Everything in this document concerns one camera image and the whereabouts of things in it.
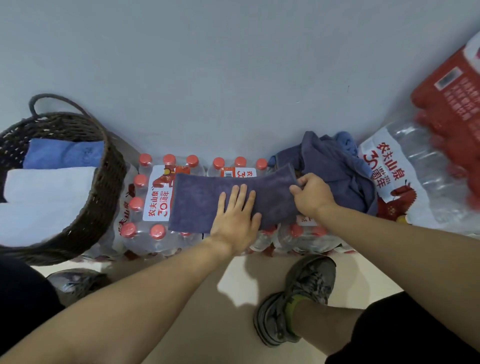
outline hand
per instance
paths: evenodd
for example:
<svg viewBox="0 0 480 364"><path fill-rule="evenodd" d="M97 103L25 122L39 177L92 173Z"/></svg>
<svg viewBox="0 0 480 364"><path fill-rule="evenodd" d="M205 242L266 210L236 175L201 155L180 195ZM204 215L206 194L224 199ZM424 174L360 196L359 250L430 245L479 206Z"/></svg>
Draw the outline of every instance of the hand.
<svg viewBox="0 0 480 364"><path fill-rule="evenodd" d="M324 206L337 206L333 199L332 191L320 177L308 173L298 179L303 190L296 186L290 186L290 192L295 197L297 209L309 218L318 218L320 210Z"/></svg>
<svg viewBox="0 0 480 364"><path fill-rule="evenodd" d="M241 188L233 186L225 211L227 194L222 192L218 199L218 210L210 231L212 240L226 244L231 255L240 254L255 241L262 220L262 214L259 212L250 220L255 202L255 191L250 191L247 203L245 203L246 195L246 184L243 184Z"/></svg>

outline basket handle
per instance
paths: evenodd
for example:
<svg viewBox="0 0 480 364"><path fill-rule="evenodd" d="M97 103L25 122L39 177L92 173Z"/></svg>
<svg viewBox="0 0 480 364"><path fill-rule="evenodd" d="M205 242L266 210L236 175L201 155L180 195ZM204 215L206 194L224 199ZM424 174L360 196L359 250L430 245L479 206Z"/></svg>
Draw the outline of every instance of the basket handle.
<svg viewBox="0 0 480 364"><path fill-rule="evenodd" d="M28 107L30 109L30 112L32 113L32 116L34 116L34 117L38 117L38 114L35 111L35 104L41 98L54 98L56 100L66 102L67 104L72 105L74 108L76 108L78 111L80 111L83 115L91 117L88 114L88 112L86 112L80 105L76 104L75 102L73 102L72 100L70 100L66 97L63 97L63 96L60 96L60 95L55 95L55 94L38 94L38 95L33 96L30 99L30 101L28 102Z"/></svg>

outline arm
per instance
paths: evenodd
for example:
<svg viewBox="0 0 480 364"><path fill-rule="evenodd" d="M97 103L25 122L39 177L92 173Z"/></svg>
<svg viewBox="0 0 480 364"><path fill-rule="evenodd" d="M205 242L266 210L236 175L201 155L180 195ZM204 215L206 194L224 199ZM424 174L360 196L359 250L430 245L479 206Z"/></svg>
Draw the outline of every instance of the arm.
<svg viewBox="0 0 480 364"><path fill-rule="evenodd" d="M402 287L463 341L480 351L480 242L458 234L398 224L338 206L328 185L307 174L291 186L312 217Z"/></svg>
<svg viewBox="0 0 480 364"><path fill-rule="evenodd" d="M1 359L7 363L141 363L163 338L203 280L256 238L255 192L220 195L211 236L171 259L105 287L62 311Z"/></svg>

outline sneaker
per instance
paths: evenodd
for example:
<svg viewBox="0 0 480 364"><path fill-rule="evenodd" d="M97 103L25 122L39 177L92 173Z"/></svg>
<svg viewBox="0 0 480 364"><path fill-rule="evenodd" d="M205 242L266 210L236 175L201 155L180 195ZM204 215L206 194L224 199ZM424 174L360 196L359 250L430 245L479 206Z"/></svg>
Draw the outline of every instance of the sneaker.
<svg viewBox="0 0 480 364"><path fill-rule="evenodd" d="M47 279L55 287L60 303L65 307L112 282L105 273L86 268L61 270L50 274Z"/></svg>
<svg viewBox="0 0 480 364"><path fill-rule="evenodd" d="M336 277L336 264L323 255L299 260L287 274L285 291L265 298L253 316L253 325L262 342L275 348L284 342L298 342L300 337L288 331L285 307L299 294L312 301L327 304Z"/></svg>

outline sock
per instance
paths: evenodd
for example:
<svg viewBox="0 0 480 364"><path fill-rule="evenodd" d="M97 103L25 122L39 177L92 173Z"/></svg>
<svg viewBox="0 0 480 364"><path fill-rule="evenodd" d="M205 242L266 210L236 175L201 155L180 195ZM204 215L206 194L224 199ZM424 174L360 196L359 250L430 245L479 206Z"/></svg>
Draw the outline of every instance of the sock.
<svg viewBox="0 0 480 364"><path fill-rule="evenodd" d="M287 305L285 306L285 319L287 321L287 330L295 335L295 332L293 332L293 325L292 325L292 320L293 320L293 311L295 310L295 307L297 306L298 302L303 301L303 300L309 300L307 296L302 296L301 294L296 294L288 300Z"/></svg>

